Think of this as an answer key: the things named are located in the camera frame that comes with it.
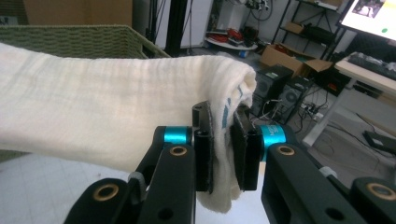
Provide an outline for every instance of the wicker basket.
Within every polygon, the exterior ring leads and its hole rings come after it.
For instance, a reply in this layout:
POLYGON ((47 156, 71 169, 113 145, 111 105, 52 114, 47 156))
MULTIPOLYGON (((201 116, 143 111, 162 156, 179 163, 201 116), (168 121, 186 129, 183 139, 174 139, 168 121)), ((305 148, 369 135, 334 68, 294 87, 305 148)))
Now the wicker basket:
POLYGON ((170 57, 141 34, 123 25, 0 26, 0 42, 59 57, 170 57))

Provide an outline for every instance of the monitor screen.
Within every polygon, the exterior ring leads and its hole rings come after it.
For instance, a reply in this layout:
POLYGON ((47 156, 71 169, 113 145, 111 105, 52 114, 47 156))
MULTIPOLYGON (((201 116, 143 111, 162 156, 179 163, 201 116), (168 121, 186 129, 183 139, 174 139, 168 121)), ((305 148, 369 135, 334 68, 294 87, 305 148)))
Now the monitor screen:
POLYGON ((396 40, 396 0, 349 0, 339 24, 396 40))

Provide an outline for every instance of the electronic equipment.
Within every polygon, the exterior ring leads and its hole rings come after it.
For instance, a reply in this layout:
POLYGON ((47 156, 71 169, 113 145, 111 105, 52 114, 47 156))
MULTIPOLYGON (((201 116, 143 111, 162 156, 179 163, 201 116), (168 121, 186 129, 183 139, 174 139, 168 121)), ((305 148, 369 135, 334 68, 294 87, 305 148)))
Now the electronic equipment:
POLYGON ((300 76, 290 80, 280 94, 280 102, 276 103, 276 109, 271 118, 278 123, 286 124, 300 107, 312 84, 311 80, 300 76))
POLYGON ((276 64, 256 72, 257 87, 253 93, 253 110, 257 117, 272 110, 279 94, 293 75, 289 68, 276 64))
POLYGON ((381 76, 396 80, 396 71, 393 70, 391 63, 382 62, 363 53, 351 54, 347 61, 381 76))
POLYGON ((367 131, 363 133, 363 136, 371 147, 396 155, 396 139, 367 131))
POLYGON ((396 7, 392 0, 349 1, 339 24, 353 31, 379 35, 386 39, 396 40, 396 7))

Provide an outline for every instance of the brown box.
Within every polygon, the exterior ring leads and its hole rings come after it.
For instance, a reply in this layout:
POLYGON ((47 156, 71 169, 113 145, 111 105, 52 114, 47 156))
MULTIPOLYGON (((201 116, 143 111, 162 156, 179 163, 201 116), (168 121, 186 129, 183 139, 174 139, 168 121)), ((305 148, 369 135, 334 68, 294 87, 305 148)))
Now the brown box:
POLYGON ((281 64, 293 70, 293 76, 303 77, 308 77, 312 70, 321 72, 332 66, 331 62, 316 59, 282 44, 268 45, 260 62, 268 66, 281 64))
POLYGON ((340 7, 343 4, 343 0, 322 0, 321 2, 335 7, 340 7))
POLYGON ((285 30, 291 31, 295 34, 300 34, 303 31, 304 27, 300 24, 294 23, 289 21, 286 25, 285 25, 285 30))
POLYGON ((31 25, 122 24, 132 27, 132 0, 24 0, 31 25))

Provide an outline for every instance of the cloth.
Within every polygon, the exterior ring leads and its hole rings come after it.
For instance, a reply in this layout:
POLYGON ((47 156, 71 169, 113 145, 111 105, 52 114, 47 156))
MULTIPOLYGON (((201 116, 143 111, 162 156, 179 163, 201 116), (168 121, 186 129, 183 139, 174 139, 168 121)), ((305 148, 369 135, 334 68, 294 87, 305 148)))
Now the cloth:
POLYGON ((250 66, 221 56, 91 60, 0 43, 0 148, 132 172, 157 126, 191 126, 191 107, 208 100, 214 191, 198 199, 225 213, 239 194, 229 127, 255 87, 250 66))

